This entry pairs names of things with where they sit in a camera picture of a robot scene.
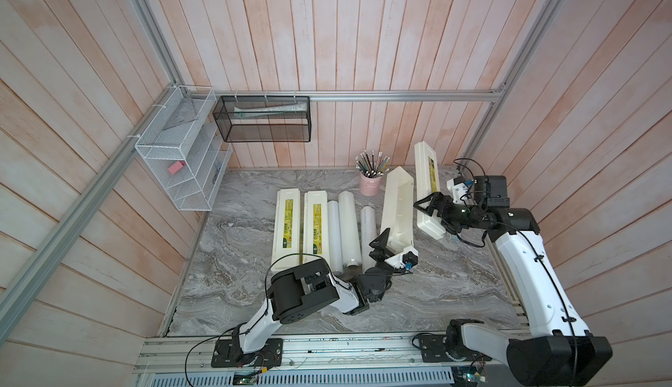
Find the thick plastic wrap roll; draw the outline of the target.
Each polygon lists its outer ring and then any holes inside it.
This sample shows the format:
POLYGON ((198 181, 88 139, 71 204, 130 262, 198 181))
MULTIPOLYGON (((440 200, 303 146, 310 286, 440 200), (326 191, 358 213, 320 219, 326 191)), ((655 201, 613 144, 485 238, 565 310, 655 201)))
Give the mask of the thick plastic wrap roll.
POLYGON ((355 197, 344 191, 338 195, 339 232, 343 264, 346 268, 362 264, 362 250, 355 212, 355 197))

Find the cream dispenser lid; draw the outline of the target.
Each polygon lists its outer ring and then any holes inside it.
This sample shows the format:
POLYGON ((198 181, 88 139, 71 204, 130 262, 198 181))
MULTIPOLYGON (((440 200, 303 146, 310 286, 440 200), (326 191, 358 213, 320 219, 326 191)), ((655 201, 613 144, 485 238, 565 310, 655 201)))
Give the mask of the cream dispenser lid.
MULTIPOLYGON (((416 199, 420 201, 435 192, 440 192, 439 163, 436 152, 425 141, 414 146, 414 154, 416 199)), ((438 217, 428 216, 419 210, 416 212, 416 226, 435 240, 442 239, 446 234, 438 217)))

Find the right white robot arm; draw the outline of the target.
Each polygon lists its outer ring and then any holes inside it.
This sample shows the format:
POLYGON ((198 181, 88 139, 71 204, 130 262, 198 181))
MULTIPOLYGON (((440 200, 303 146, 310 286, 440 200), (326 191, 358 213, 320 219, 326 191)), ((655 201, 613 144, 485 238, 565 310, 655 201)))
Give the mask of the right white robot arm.
POLYGON ((454 319, 444 346, 455 361, 475 354, 507 365, 524 386, 585 386, 613 355, 604 336, 594 336, 565 293, 547 257, 540 228, 525 208, 506 200, 457 204, 435 192, 415 202, 436 215, 447 232, 480 229, 504 259, 528 315, 530 334, 513 336, 479 320, 454 319))

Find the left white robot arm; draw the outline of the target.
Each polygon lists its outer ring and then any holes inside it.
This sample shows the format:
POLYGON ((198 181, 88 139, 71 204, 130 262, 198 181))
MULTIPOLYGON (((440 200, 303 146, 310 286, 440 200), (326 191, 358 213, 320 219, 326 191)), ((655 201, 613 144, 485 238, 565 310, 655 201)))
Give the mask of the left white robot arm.
POLYGON ((369 246, 374 266, 351 281, 335 276, 327 261, 313 261, 280 271, 264 287, 264 304, 249 322, 233 329, 230 351, 236 361, 252 357, 283 325, 333 306, 345 315, 357 315, 383 299, 392 278, 411 273, 418 264, 418 251, 405 247, 395 253, 389 242, 391 229, 385 229, 369 246))

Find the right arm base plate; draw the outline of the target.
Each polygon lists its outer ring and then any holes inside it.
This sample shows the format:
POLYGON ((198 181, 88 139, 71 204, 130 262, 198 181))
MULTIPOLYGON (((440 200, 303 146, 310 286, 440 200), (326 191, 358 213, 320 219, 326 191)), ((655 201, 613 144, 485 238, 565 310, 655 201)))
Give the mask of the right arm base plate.
POLYGON ((426 364, 462 362, 462 364, 467 365, 492 360, 488 355, 452 344, 445 334, 421 332, 413 336, 411 345, 420 351, 423 362, 426 364))

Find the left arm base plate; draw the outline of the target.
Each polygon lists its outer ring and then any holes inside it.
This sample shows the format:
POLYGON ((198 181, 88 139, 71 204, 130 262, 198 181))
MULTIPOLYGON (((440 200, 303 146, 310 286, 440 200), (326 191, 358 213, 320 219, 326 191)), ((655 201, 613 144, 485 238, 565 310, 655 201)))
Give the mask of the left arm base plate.
POLYGON ((215 343, 211 360, 212 368, 255 367, 272 369, 282 364, 284 341, 271 338, 256 352, 243 352, 236 339, 220 338, 215 343))

